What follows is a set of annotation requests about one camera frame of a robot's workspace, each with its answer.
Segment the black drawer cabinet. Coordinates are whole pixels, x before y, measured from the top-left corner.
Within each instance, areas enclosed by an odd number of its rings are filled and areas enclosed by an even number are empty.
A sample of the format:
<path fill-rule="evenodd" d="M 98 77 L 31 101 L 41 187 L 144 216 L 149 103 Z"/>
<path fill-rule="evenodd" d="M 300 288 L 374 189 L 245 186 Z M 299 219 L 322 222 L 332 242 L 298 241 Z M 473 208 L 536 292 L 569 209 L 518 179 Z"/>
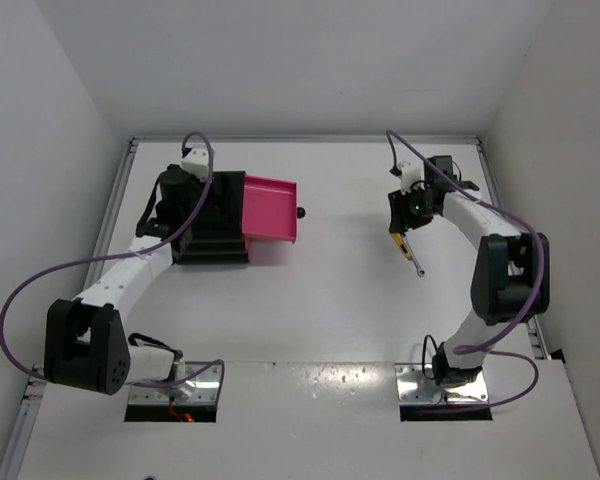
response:
<path fill-rule="evenodd" d="M 243 172 L 243 198 L 246 173 Z M 191 223 L 172 243 L 178 265 L 246 264 L 248 251 L 241 228 L 223 228 Z"/>

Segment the pink top drawer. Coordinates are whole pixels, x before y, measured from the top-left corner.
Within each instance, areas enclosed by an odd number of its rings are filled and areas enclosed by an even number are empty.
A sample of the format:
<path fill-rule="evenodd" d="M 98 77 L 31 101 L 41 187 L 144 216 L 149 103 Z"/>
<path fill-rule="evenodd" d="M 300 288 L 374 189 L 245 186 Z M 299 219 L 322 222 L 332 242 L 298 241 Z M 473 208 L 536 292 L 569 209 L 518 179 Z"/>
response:
<path fill-rule="evenodd" d="M 242 232 L 250 240 L 294 243 L 298 235 L 297 184 L 247 175 Z"/>

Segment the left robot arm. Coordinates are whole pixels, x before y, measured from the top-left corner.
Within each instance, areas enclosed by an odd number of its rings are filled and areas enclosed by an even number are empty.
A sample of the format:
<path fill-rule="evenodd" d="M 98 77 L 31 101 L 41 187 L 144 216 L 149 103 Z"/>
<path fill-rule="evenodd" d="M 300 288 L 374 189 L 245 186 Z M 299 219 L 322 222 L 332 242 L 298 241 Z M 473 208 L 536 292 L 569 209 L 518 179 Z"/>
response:
<path fill-rule="evenodd" d="M 126 384 L 174 389 L 189 380 L 180 350 L 125 323 L 152 283 L 176 265 L 245 263 L 246 174 L 172 164 L 161 172 L 131 244 L 72 300 L 47 311 L 43 372 L 54 384 L 113 395 Z"/>

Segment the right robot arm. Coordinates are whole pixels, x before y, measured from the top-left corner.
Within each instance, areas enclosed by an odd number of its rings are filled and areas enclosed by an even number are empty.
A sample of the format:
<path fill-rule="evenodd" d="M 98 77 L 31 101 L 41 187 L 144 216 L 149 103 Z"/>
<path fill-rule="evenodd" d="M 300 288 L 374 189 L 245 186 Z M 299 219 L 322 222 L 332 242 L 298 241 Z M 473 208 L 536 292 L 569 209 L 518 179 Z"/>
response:
<path fill-rule="evenodd" d="M 547 310 L 548 239 L 484 203 L 475 183 L 455 175 L 450 156 L 429 158 L 421 174 L 408 162 L 395 163 L 390 172 L 400 187 L 388 195 L 389 232 L 407 259 L 415 258 L 407 232 L 435 217 L 455 225 L 477 251 L 471 309 L 456 333 L 436 347 L 430 376 L 438 385 L 472 382 L 512 321 Z"/>

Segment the silver wrench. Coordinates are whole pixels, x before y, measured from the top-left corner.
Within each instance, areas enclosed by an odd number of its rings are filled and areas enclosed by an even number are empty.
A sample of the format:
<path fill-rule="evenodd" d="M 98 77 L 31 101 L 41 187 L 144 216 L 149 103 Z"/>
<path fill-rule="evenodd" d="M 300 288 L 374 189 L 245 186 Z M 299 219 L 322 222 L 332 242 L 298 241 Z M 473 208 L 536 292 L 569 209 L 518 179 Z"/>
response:
<path fill-rule="evenodd" d="M 409 244 L 409 242 L 405 236 L 402 237 L 402 244 L 404 246 L 405 255 L 413 263 L 414 268 L 417 271 L 417 275 L 419 277 L 424 277 L 426 275 L 426 271 L 424 270 L 421 263 L 417 259 L 411 245 Z"/>

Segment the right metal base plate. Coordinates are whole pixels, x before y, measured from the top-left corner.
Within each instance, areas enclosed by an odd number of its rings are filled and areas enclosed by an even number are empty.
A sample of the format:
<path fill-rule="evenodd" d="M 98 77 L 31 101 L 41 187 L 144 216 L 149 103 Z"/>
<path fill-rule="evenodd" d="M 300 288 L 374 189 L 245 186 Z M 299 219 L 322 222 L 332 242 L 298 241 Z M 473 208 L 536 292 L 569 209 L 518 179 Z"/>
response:
<path fill-rule="evenodd" d="M 430 363 L 396 364 L 397 392 L 401 406 L 446 406 L 486 404 L 489 401 L 484 374 L 463 385 L 435 384 Z"/>

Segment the metal base plate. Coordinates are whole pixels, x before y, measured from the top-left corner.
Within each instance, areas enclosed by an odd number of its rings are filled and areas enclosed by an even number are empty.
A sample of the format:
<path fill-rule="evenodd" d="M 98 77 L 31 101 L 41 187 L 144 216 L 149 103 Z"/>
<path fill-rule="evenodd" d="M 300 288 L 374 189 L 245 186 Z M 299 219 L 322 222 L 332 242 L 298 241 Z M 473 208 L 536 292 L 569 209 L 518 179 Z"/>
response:
<path fill-rule="evenodd" d="M 127 405 L 139 407 L 214 407 L 224 382 L 221 363 L 206 366 L 186 362 L 184 376 L 189 379 L 170 389 L 151 389 L 131 386 Z"/>
<path fill-rule="evenodd" d="M 486 404 L 489 401 L 484 374 L 463 385 L 435 384 L 430 363 L 396 364 L 397 392 L 401 406 L 446 406 Z"/>

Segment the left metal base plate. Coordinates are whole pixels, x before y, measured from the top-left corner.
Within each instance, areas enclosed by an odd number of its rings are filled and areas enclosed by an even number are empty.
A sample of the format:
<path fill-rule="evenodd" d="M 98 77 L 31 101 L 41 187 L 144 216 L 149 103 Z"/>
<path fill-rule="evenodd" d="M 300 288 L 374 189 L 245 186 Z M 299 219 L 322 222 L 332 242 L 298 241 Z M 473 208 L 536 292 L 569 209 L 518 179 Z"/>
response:
<path fill-rule="evenodd" d="M 170 389 L 151 389 L 131 386 L 127 405 L 139 407 L 214 407 L 224 382 L 221 363 L 206 366 L 186 362 L 184 376 L 189 379 Z"/>

